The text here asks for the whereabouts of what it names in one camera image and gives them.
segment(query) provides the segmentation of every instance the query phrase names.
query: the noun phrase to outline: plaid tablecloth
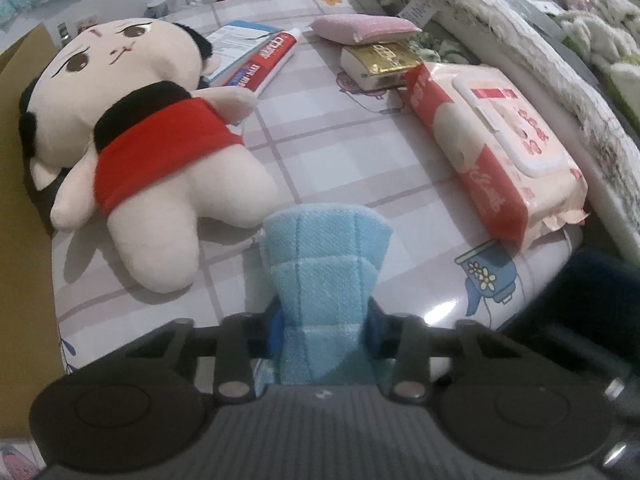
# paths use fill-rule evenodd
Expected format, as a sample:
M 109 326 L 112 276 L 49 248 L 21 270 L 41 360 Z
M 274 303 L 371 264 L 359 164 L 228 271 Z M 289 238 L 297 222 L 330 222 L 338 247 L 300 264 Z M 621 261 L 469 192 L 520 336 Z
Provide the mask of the plaid tablecloth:
M 316 16 L 340 12 L 382 9 L 374 0 L 231 0 L 170 19 L 204 34 L 238 19 L 300 28 L 296 53 L 244 123 L 246 145 L 276 179 L 280 207 L 341 202 L 376 209 L 395 229 L 374 293 L 385 310 L 440 326 L 469 315 L 496 328 L 558 272 L 580 231 L 549 235 L 513 258 L 488 240 L 449 163 L 398 92 L 359 92 L 340 69 L 340 47 L 310 31 Z M 273 288 L 256 233 L 203 219 L 196 282 L 169 295 L 133 282 L 103 220 L 57 234 L 53 283 L 68 369 L 177 317 L 208 326 L 264 309 Z

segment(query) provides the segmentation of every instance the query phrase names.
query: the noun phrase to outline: doll's eye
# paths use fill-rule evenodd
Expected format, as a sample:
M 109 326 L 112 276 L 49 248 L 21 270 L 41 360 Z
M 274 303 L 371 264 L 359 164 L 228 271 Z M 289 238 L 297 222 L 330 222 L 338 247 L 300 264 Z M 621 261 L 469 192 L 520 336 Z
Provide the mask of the doll's eye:
M 122 34 L 127 38 L 137 38 L 142 36 L 151 28 L 151 23 L 142 23 L 141 25 L 129 25 L 122 31 Z
M 78 52 L 65 63 L 65 69 L 67 72 L 80 72 L 88 64 L 89 56 L 84 52 Z

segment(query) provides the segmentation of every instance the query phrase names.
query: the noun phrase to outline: cardboard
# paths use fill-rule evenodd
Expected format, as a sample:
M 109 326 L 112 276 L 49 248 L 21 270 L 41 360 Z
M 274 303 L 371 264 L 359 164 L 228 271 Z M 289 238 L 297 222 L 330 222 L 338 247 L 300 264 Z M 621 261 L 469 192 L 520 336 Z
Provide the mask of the cardboard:
M 0 439 L 25 438 L 35 396 L 63 373 L 51 240 L 23 183 L 22 90 L 56 55 L 43 25 L 0 56 Z

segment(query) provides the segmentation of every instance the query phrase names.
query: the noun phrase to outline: doll's mouth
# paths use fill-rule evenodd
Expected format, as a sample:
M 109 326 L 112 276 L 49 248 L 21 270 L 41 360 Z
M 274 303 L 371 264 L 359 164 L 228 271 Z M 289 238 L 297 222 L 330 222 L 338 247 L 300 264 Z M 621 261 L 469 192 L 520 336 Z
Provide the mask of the doll's mouth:
M 112 65 L 114 64 L 117 60 L 119 60 L 123 54 L 125 52 L 131 52 L 133 50 L 133 46 L 136 44 L 136 42 L 134 41 L 133 43 L 131 43 L 129 46 L 123 46 L 122 49 L 120 50 L 120 52 L 118 52 L 117 50 L 112 50 L 110 52 L 111 55 L 115 54 L 116 52 L 118 52 L 118 55 L 116 56 L 116 59 L 114 59 L 113 61 L 111 61 L 109 64 Z

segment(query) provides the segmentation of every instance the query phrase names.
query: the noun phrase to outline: plush doll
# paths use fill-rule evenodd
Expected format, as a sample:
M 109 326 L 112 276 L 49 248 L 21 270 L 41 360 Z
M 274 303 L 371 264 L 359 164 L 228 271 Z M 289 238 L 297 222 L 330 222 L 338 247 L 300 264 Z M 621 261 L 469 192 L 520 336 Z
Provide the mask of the plush doll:
M 276 205 L 273 179 L 226 127 L 251 113 L 253 93 L 197 89 L 216 63 L 187 27 L 111 22 L 60 51 L 22 102 L 36 187 L 72 166 L 53 226 L 74 231 L 99 209 L 129 272 L 156 292 L 193 281 L 199 217 L 248 228 Z

